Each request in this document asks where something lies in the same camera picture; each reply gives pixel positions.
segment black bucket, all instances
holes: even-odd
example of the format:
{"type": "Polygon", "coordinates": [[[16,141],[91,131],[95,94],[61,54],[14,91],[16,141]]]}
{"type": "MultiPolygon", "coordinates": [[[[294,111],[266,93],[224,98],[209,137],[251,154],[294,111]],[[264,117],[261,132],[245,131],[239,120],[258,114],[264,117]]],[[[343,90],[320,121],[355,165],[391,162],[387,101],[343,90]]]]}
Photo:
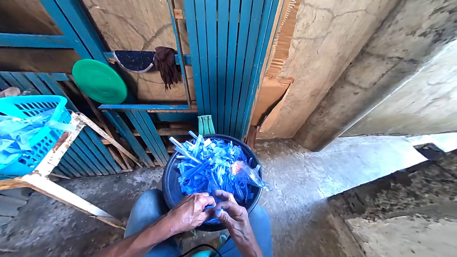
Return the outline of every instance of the black bucket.
{"type": "MultiPolygon", "coordinates": [[[[252,158],[251,167],[256,167],[257,164],[260,164],[259,159],[257,158],[257,156],[255,156],[255,153],[251,150],[251,148],[249,148],[245,143],[234,137],[222,134],[210,134],[204,135],[203,138],[222,139],[226,142],[232,141],[234,145],[239,145],[241,147],[243,153],[246,155],[246,158],[248,160],[252,158]]],[[[170,157],[167,165],[165,166],[164,175],[162,178],[162,190],[164,192],[165,202],[167,203],[170,209],[177,205],[179,201],[185,196],[184,193],[181,192],[181,187],[178,182],[178,178],[181,176],[178,169],[178,163],[181,162],[181,159],[176,158],[178,154],[178,152],[174,152],[174,154],[170,157]]],[[[260,167],[259,169],[259,176],[261,179],[263,179],[262,167],[260,167]]],[[[250,213],[257,205],[257,202],[259,202],[260,194],[262,194],[262,189],[259,187],[251,187],[251,193],[254,194],[254,197],[252,199],[248,200],[246,203],[244,201],[240,203],[240,205],[246,208],[248,213],[250,213]]],[[[197,227],[197,229],[212,232],[223,230],[225,229],[225,227],[222,224],[202,224],[201,226],[197,227]]]]}

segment cyan plastic basket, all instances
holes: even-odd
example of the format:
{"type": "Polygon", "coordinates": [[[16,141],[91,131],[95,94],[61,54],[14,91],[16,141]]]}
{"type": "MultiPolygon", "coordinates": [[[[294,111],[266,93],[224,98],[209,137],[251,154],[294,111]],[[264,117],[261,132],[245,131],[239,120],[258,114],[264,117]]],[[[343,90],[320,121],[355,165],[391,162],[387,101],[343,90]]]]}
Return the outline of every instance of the cyan plastic basket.
{"type": "MultiPolygon", "coordinates": [[[[62,96],[11,96],[0,98],[0,114],[18,118],[33,117],[39,113],[54,110],[50,120],[69,124],[71,116],[65,108],[67,99],[62,96]]],[[[32,172],[51,148],[56,144],[63,131],[43,127],[29,143],[32,150],[26,151],[9,164],[0,164],[0,180],[23,176],[32,172]]]]}

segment green lid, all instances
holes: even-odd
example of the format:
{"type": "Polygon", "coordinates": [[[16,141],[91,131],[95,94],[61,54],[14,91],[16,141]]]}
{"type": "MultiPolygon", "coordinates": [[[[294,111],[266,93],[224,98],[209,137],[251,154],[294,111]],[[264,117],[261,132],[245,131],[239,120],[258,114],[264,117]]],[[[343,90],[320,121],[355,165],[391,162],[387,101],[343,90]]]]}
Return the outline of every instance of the green lid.
{"type": "Polygon", "coordinates": [[[107,64],[83,59],[73,65],[76,85],[97,102],[119,104],[127,97],[127,87],[119,74],[107,64]]]}

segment jeans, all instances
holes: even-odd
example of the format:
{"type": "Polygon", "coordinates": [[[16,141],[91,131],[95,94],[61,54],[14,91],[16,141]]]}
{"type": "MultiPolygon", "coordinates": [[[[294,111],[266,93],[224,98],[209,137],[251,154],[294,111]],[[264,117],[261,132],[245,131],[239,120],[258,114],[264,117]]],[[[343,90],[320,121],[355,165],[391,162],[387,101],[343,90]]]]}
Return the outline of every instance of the jeans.
{"type": "MultiPolygon", "coordinates": [[[[168,211],[169,209],[165,203],[162,191],[151,189],[144,192],[137,199],[130,212],[124,237],[142,230],[168,211]]],[[[267,211],[261,206],[256,206],[249,214],[249,222],[251,223],[255,238],[262,249],[263,255],[265,257],[272,257],[273,244],[271,242],[270,218],[267,211]]],[[[219,249],[219,252],[224,257],[241,257],[232,238],[229,238],[225,242],[219,249]]],[[[181,252],[176,241],[173,238],[168,238],[152,248],[146,254],[146,257],[177,257],[179,255],[181,255],[181,252]]]]}

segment dark cloth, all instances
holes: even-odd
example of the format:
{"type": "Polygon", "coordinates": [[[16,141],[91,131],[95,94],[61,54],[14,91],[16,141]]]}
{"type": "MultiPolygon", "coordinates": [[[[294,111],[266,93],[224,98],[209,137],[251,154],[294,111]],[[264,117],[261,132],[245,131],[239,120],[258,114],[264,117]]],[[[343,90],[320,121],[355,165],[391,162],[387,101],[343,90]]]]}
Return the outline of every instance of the dark cloth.
{"type": "Polygon", "coordinates": [[[153,51],[114,51],[113,56],[121,67],[133,73],[143,73],[154,66],[153,51]]]}
{"type": "Polygon", "coordinates": [[[176,64],[173,48],[159,46],[155,48],[154,66],[160,72],[160,77],[165,83],[165,90],[171,89],[173,83],[180,80],[180,66],[176,64]]]}

